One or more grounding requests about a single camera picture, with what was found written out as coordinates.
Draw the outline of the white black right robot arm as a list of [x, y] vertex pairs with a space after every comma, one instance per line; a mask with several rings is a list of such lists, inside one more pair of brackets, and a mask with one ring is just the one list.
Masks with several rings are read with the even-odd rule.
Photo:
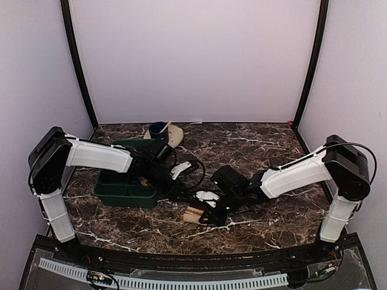
[[228, 215], [240, 207], [263, 204], [307, 185], [333, 181], [336, 193], [320, 226], [319, 240], [308, 250], [312, 261], [321, 262], [331, 254], [332, 243], [338, 241], [344, 227], [371, 192], [376, 173], [369, 172], [368, 159], [360, 151], [366, 148], [330, 135], [313, 152], [251, 178], [231, 166], [223, 166], [211, 177], [222, 196], [207, 191], [196, 193], [197, 199], [207, 205], [199, 222], [221, 227]]

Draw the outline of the striped cream red sock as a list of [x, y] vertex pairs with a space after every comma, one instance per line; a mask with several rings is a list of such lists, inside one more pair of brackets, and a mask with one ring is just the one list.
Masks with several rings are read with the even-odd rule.
[[189, 204], [181, 216], [183, 222], [200, 224], [200, 217], [204, 213], [206, 206], [203, 204]]

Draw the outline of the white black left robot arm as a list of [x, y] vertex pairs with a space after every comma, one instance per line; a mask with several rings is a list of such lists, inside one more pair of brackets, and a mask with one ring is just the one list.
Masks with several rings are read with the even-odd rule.
[[67, 134], [59, 126], [50, 128], [28, 156], [28, 186], [57, 241], [63, 243], [62, 254], [72, 263], [85, 259], [85, 249], [73, 241], [77, 235], [64, 199], [70, 184], [64, 174], [86, 169], [144, 178], [171, 201], [192, 202], [192, 188], [164, 165], [172, 152], [161, 139], [103, 144]]

